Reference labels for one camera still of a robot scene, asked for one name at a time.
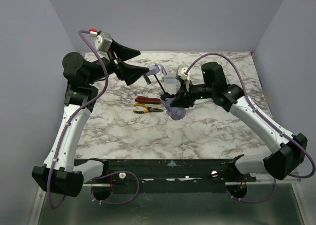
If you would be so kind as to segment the clear plastic screw box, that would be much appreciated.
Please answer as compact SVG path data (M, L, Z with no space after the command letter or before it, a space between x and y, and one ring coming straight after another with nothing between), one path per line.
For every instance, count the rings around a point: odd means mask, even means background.
M175 94L180 88L180 82L173 76L163 77L163 87L164 90L169 94Z

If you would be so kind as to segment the yellow handled pliers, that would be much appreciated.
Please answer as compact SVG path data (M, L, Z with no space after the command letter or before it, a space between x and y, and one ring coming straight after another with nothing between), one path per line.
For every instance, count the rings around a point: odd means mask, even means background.
M159 109L156 107L148 106L143 103L135 103L134 106L136 107L143 107L145 110L133 110L133 113L136 114L145 114L145 113L152 113L152 112L163 112L163 109Z

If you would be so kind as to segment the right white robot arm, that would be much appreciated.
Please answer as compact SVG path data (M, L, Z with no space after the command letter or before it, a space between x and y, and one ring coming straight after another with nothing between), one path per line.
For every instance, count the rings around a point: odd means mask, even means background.
M253 101L246 98L236 84L229 84L223 68L217 62L202 65L203 84L193 85L186 68L178 68L180 82L171 107L190 108L196 100L212 99L225 111L243 121L265 143L269 152L252 156L238 156L234 166L240 174L265 173L283 180L304 160L307 138L294 135L269 118Z

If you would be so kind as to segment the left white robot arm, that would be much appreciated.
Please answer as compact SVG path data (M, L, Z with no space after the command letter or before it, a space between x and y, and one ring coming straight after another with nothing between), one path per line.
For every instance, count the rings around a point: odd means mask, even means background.
M90 117L99 90L93 84L105 74L116 74L129 86L145 75L146 67L129 65L127 60L140 51L110 41L102 63L89 62L78 52L67 53L62 61L67 79L63 119L52 149L42 166L35 166L32 177L39 187L63 196L76 197L84 183L105 174L105 161L88 159L75 166L75 154L83 128Z

